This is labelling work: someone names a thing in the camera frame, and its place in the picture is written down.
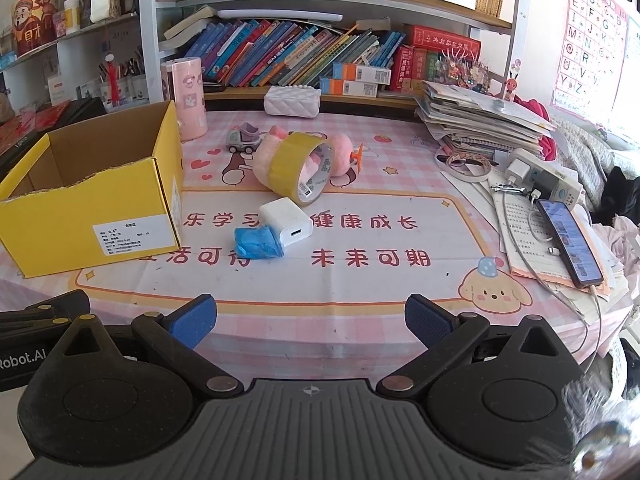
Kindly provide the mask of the blue plastic packet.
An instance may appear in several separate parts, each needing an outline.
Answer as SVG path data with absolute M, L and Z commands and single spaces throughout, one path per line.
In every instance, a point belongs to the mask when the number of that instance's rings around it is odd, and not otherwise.
M 235 253 L 243 259 L 274 259 L 284 255 L 279 239 L 269 226 L 234 230 Z

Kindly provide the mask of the white USB charger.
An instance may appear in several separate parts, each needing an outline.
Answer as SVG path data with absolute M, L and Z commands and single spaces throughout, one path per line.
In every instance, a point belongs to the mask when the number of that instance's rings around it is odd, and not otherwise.
M 287 197 L 273 200 L 258 208 L 260 223 L 273 232 L 283 248 L 311 237 L 314 225 L 308 214 Z

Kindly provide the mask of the pink plush duck toy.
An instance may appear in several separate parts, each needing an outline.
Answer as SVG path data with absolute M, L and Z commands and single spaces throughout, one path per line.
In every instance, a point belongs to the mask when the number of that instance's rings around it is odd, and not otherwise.
M 354 147 L 352 140 L 345 133 L 335 133 L 328 137 L 332 150 L 332 164 L 330 176 L 343 177 L 347 171 L 356 165 L 357 172 L 361 171 L 363 145 Z

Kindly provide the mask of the grey purple toy truck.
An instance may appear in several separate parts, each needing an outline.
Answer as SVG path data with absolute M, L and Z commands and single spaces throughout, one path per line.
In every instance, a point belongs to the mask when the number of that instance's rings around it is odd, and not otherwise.
M 232 154 L 253 154 L 261 143 L 262 133 L 248 122 L 232 127 L 226 137 L 226 148 Z

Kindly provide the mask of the yellow packing tape roll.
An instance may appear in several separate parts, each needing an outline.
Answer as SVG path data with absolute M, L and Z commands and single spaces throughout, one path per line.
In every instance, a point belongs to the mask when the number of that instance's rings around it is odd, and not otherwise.
M 271 159 L 267 186 L 299 207 L 318 200 L 330 180 L 333 150 L 321 136 L 293 132 L 284 139 Z

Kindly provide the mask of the pink plush pig toy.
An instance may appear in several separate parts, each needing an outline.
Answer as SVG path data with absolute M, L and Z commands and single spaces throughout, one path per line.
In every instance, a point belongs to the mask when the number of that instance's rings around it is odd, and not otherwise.
M 272 126 L 262 139 L 257 151 L 253 154 L 253 172 L 255 178 L 270 188 L 269 168 L 280 144 L 288 137 L 288 132 L 279 126 Z M 305 160 L 298 177 L 299 183 L 308 182 L 319 170 L 321 158 L 312 152 Z

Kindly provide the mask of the black smartphone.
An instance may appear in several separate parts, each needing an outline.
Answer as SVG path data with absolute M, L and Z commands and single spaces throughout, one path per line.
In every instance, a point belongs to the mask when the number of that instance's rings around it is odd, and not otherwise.
M 599 263 L 568 207 L 562 202 L 537 200 L 537 208 L 552 229 L 552 240 L 574 286 L 600 286 L 604 276 Z

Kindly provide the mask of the white power strip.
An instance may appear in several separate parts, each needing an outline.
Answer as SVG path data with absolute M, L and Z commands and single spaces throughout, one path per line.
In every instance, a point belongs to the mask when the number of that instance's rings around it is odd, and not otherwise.
M 561 202 L 569 210 L 573 210 L 584 195 L 584 188 L 575 178 L 521 148 L 506 159 L 503 175 L 517 188 L 538 191 L 543 200 Z

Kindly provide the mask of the stack of papers and notebooks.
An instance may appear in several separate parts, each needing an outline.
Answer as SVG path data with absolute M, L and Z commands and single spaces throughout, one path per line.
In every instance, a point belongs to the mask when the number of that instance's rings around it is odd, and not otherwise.
M 521 104 L 437 82 L 424 84 L 414 99 L 428 133 L 451 151 L 495 158 L 519 148 L 555 159 L 554 125 Z

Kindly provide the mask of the fortune god figure decoration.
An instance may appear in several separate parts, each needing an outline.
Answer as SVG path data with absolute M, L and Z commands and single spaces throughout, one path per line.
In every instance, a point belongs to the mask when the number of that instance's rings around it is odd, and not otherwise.
M 17 0 L 12 6 L 16 54 L 22 56 L 56 39 L 55 0 Z

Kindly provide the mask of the lower orange blue box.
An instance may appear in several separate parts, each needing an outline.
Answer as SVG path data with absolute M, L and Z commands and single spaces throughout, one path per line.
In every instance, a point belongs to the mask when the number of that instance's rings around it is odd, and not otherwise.
M 375 99 L 378 96 L 378 85 L 362 81 L 343 79 L 320 79 L 320 90 L 328 96 L 356 96 L 356 98 Z

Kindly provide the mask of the row of leaning books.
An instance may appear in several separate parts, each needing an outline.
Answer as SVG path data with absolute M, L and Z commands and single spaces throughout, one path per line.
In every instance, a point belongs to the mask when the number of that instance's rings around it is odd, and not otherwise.
M 349 29 L 304 21 L 213 20 L 188 42 L 207 81 L 232 88 L 317 88 L 336 64 L 389 70 L 405 43 L 397 30 Z

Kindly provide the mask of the red dictionary lying flat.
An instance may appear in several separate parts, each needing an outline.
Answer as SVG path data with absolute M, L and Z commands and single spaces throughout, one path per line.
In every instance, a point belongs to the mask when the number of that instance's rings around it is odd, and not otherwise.
M 451 53 L 473 61 L 480 58 L 480 40 L 421 25 L 407 25 L 405 32 L 410 46 L 437 53 Z

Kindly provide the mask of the alphabet wall poster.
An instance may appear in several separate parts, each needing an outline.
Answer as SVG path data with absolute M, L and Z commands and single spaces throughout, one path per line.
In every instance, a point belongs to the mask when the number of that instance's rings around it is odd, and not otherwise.
M 566 0 L 554 107 L 593 124 L 610 119 L 627 29 L 628 14 L 620 0 Z

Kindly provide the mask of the white bookshelf frame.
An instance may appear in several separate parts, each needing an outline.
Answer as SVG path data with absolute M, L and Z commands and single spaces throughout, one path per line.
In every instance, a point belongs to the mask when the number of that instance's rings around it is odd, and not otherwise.
M 500 70 L 490 74 L 501 84 L 506 78 L 513 58 L 514 34 L 517 18 L 506 22 L 494 16 L 471 10 L 442 0 L 139 0 L 140 34 L 150 99 L 163 97 L 160 88 L 160 61 L 177 54 L 175 49 L 160 48 L 160 40 L 172 20 L 188 15 L 191 10 L 208 4 L 220 10 L 297 10 L 340 14 L 337 23 L 350 29 L 359 20 L 389 18 L 392 25 L 402 29 L 406 25 L 421 25 L 447 29 L 474 39 L 483 30 L 509 39 L 506 57 Z

